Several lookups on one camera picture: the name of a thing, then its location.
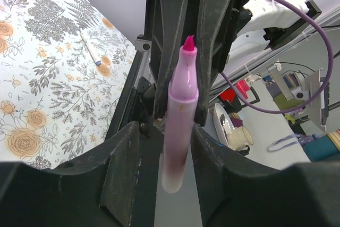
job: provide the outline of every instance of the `beige cup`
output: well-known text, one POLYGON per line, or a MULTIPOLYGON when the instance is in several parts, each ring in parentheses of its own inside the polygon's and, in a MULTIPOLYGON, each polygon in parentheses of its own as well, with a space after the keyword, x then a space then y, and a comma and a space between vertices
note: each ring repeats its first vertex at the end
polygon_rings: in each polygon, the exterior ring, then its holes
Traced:
POLYGON ((245 126, 232 130, 232 132, 227 134, 227 139, 229 148, 235 151, 241 151, 244 150, 246 146, 253 145, 253 140, 245 126))

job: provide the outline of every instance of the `white pen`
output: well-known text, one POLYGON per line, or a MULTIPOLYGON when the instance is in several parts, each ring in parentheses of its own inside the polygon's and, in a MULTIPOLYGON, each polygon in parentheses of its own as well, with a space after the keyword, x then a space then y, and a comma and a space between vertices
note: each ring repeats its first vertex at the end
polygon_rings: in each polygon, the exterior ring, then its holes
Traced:
POLYGON ((90 42, 90 40, 87 38, 87 36, 86 36, 86 34, 84 32, 80 32, 80 36, 83 39, 83 41, 84 41, 84 43, 86 45, 86 48, 89 51, 89 53, 90 53, 93 61, 95 62, 95 64, 97 66, 100 66, 101 65, 101 60, 98 57, 98 54, 97 54, 96 49, 94 48, 93 44, 90 42))

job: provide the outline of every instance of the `pink marker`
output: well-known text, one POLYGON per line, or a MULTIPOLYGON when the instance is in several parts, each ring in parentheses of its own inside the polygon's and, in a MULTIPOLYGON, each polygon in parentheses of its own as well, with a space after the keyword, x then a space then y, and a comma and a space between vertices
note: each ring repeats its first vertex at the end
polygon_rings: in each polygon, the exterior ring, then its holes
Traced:
POLYGON ((161 178, 164 190, 169 193, 180 189, 184 177, 198 101, 196 55, 193 36, 188 36, 169 83, 161 178))

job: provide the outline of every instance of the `purple cord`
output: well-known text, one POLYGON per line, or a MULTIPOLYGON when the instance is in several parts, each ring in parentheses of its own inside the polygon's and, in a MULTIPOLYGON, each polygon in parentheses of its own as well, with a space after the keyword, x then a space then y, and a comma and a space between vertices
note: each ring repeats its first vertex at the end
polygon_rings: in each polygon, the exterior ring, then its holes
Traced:
POLYGON ((293 112, 296 110, 299 110, 301 108, 303 108, 304 106, 307 106, 308 104, 310 104, 313 100, 316 99, 316 97, 318 97, 322 91, 326 88, 330 76, 331 76, 331 72, 333 70, 333 49, 331 46, 331 43, 327 37, 327 34, 325 33, 325 31, 322 29, 322 27, 320 27, 312 18, 308 17, 306 14, 304 14, 303 12, 301 12, 299 9, 297 9, 294 5, 288 3, 285 0, 275 0, 276 2, 278 2, 279 4, 284 5, 285 7, 289 8, 290 10, 292 10, 294 13, 296 13, 298 16, 300 16, 301 18, 303 18, 306 22, 308 22, 309 24, 311 24, 315 30, 320 34, 320 36, 322 37, 322 39, 325 42, 326 48, 327 48, 327 53, 328 53, 328 69, 327 69, 327 73, 326 73, 326 77, 325 80, 323 81, 322 85, 320 86, 320 88, 315 92, 314 95, 312 95, 309 99, 307 99, 304 103, 300 104, 299 106, 287 109, 287 110, 282 110, 282 111, 274 111, 274 110, 267 110, 267 109, 262 109, 259 108, 257 106, 254 106, 252 104, 250 104, 244 97, 243 95, 239 92, 239 90, 237 90, 233 84, 230 82, 229 78, 225 75, 225 73, 221 72, 222 77, 226 80, 226 82, 228 83, 228 85, 234 90, 235 94, 237 95, 237 97, 244 102, 248 107, 255 109, 257 111, 260 112, 264 112, 264 113, 268 113, 268 114, 285 114, 285 113, 289 113, 289 112, 293 112))

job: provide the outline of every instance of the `purple cable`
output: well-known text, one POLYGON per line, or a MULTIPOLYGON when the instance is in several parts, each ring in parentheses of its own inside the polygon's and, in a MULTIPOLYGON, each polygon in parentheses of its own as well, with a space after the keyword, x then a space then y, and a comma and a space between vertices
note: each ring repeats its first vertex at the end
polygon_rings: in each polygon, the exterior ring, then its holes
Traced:
POLYGON ((316 99, 316 97, 318 97, 322 91, 326 88, 330 76, 331 76, 331 72, 333 70, 333 49, 331 46, 331 43, 327 37, 327 34, 325 33, 325 31, 322 29, 322 27, 320 27, 312 18, 310 18, 309 16, 307 16, 306 14, 304 14, 303 12, 301 12, 299 9, 297 9, 294 5, 292 5, 291 3, 288 3, 285 0, 275 0, 276 2, 278 2, 279 4, 284 5, 285 7, 289 8, 290 10, 292 10, 294 13, 296 13, 298 16, 300 16, 301 18, 303 18, 306 22, 308 22, 309 24, 311 24, 315 30, 320 34, 320 36, 322 37, 322 39, 325 42, 326 48, 327 48, 327 53, 328 53, 328 69, 327 69, 327 73, 326 73, 326 77, 325 80, 323 81, 322 85, 320 86, 320 88, 315 92, 315 94, 313 94, 309 99, 307 99, 304 103, 300 104, 299 106, 287 109, 287 110, 282 110, 282 111, 274 111, 274 110, 267 110, 267 109, 262 109, 259 108, 257 106, 254 106, 252 104, 250 104, 243 96, 242 94, 239 92, 239 90, 237 90, 233 84, 230 82, 229 78, 225 75, 225 73, 221 72, 222 77, 226 80, 226 82, 228 83, 228 85, 234 90, 235 94, 237 95, 237 97, 244 102, 248 107, 255 109, 257 111, 260 112, 264 112, 264 113, 268 113, 268 114, 285 114, 285 113, 289 113, 289 112, 293 112, 296 110, 299 110, 301 108, 303 108, 304 106, 307 106, 308 104, 310 104, 313 100, 316 99))

